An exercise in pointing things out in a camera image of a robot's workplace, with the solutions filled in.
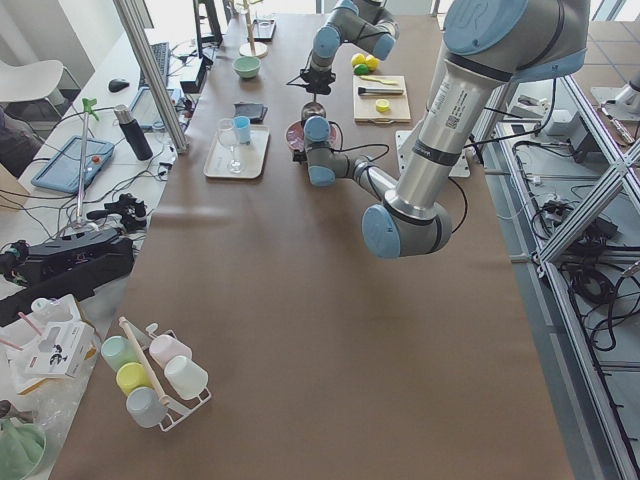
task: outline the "chair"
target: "chair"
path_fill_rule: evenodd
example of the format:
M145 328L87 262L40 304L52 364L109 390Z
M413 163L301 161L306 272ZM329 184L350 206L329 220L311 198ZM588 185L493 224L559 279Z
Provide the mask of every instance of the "chair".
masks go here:
M0 103L45 100L56 115L62 118L62 113L54 106L49 96L57 89L64 72L67 72L80 90L76 79L59 60L43 60L19 67L0 60Z

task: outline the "computer mouse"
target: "computer mouse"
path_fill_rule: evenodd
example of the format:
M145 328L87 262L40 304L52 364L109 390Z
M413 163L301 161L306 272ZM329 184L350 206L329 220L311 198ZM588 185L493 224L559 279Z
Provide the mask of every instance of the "computer mouse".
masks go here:
M109 82L109 91L110 92L119 92L129 86L129 82L127 82L123 78L114 78Z

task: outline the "brown table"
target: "brown table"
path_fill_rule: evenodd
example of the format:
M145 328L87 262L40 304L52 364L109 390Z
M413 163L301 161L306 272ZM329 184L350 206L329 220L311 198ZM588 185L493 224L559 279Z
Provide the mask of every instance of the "brown table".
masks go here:
M284 142L310 97L284 84L323 17L277 21L252 81L230 74L242 28L225 37L121 307L139 326L173 328L215 398L168 434L144 430L99 362L52 478L572 477L482 169L462 182L469 217L444 250L373 257L360 233L372 198L346 180L312 188ZM406 76L417 121L440 33L430 17L399 21L379 73ZM346 146L393 145L397 125L351 118L356 51L341 49L321 101ZM209 181L216 120L238 100L269 106L264 174ZM395 155L381 164L397 172ZM457 222L459 192L447 187L442 203Z

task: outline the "black box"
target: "black box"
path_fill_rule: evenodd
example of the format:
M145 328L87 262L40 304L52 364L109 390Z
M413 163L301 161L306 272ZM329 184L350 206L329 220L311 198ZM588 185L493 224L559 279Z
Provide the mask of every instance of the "black box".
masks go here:
M207 67L201 58L192 60L182 69L180 76L180 87L184 93L200 93L204 77L207 73Z

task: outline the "black thermos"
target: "black thermos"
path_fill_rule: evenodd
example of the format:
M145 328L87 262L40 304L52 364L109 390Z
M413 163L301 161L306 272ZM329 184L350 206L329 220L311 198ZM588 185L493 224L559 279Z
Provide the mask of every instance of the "black thermos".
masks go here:
M131 149L138 160L149 160L153 156L153 152L144 136L144 132L138 125L138 121L133 118L131 110L126 105L116 105L113 111L120 123L124 138L131 145Z

